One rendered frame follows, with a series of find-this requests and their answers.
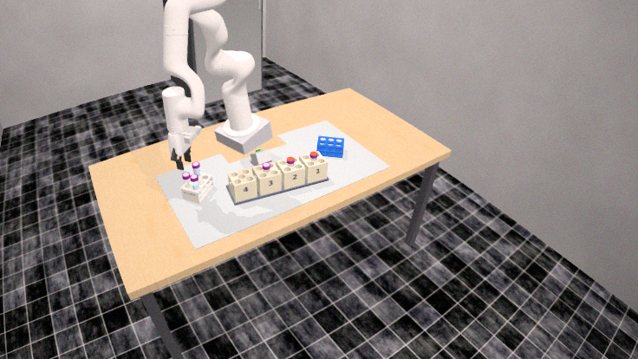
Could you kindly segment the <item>grey bench mat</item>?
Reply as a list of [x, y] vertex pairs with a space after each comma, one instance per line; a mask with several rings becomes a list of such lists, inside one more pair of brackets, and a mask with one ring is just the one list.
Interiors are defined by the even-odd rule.
[[155, 176], [195, 250], [241, 232], [284, 212], [351, 185], [390, 166], [328, 121], [277, 135], [286, 145], [270, 150], [272, 162], [316, 152], [319, 136], [344, 138], [342, 158], [323, 156], [328, 181], [234, 205], [226, 188], [228, 173], [249, 167], [251, 157], [229, 164], [222, 154], [198, 161], [200, 172], [212, 175], [214, 187], [200, 204], [183, 199], [182, 174], [193, 174], [192, 164]]

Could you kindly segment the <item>blue tube rack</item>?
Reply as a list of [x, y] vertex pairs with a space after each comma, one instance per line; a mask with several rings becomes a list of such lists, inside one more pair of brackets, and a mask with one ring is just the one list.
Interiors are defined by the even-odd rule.
[[[320, 140], [321, 138], [325, 138], [326, 140]], [[333, 139], [334, 141], [329, 141], [329, 139]], [[337, 142], [336, 140], [342, 140], [342, 142]], [[325, 145], [321, 145], [319, 143], [322, 143]], [[328, 144], [333, 146], [329, 146]], [[339, 145], [340, 147], [336, 145]], [[320, 136], [318, 138], [316, 151], [319, 152], [322, 156], [342, 158], [343, 146], [344, 146], [344, 139], [342, 138]]]

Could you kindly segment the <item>beige bucket adapter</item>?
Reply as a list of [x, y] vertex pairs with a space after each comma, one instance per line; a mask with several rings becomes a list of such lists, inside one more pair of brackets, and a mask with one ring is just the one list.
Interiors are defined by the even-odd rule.
[[252, 174], [257, 180], [257, 191], [260, 196], [282, 191], [282, 174], [273, 162], [270, 162], [270, 167], [269, 173], [264, 173], [263, 165], [252, 167]]
[[257, 181], [249, 167], [228, 173], [228, 180], [235, 202], [257, 197]]
[[276, 161], [276, 167], [282, 174], [282, 187], [288, 189], [305, 183], [305, 167], [297, 157], [294, 166], [287, 166], [286, 159]]
[[327, 179], [329, 163], [319, 152], [317, 152], [316, 161], [310, 160], [309, 153], [299, 155], [299, 160], [305, 167], [305, 181], [307, 183]]

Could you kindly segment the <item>white tube rack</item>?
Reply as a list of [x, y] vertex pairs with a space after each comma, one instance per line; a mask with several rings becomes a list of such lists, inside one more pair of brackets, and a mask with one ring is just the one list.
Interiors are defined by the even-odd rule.
[[[195, 202], [198, 204], [202, 202], [202, 200], [205, 198], [208, 192], [214, 187], [214, 185], [213, 185], [212, 176], [206, 173], [201, 173], [201, 176], [199, 177], [199, 182], [200, 182], [199, 189], [197, 191], [192, 190], [192, 186], [191, 188], [185, 188], [185, 185], [181, 187], [183, 199], [189, 200], [191, 202]], [[200, 192], [200, 195], [199, 195], [199, 192]]]

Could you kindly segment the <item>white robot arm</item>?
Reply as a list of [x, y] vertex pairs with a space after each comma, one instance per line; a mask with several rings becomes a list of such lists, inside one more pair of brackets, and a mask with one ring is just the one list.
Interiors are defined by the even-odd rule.
[[166, 125], [169, 132], [185, 135], [186, 144], [191, 144], [202, 133], [202, 127], [189, 126], [188, 119], [201, 118], [205, 112], [203, 83], [187, 64], [188, 36], [180, 36], [188, 35], [189, 18], [201, 28], [205, 37], [206, 71], [210, 75], [233, 78], [225, 82], [221, 89], [228, 117], [224, 124], [225, 133], [230, 137], [240, 138], [253, 134], [260, 126], [258, 116], [251, 113], [245, 85], [255, 67], [254, 59], [247, 52], [222, 50], [228, 33], [222, 16], [213, 9], [225, 2], [226, 0], [167, 0], [165, 5], [164, 71], [183, 80], [192, 96], [187, 98], [182, 87], [170, 87], [162, 92]]

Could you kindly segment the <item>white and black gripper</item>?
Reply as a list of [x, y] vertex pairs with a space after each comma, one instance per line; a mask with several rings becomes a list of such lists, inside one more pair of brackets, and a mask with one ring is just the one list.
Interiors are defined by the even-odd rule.
[[[177, 133], [171, 133], [171, 132], [169, 132], [168, 134], [168, 146], [169, 146], [169, 152], [171, 155], [171, 160], [176, 162], [177, 169], [180, 169], [180, 170], [184, 170], [183, 161], [181, 161], [182, 154], [184, 154], [185, 161], [192, 162], [191, 149], [190, 149], [192, 146], [191, 144], [185, 143], [184, 137], [185, 135], [183, 134], [177, 134]], [[177, 156], [179, 158], [175, 159], [177, 158]]]

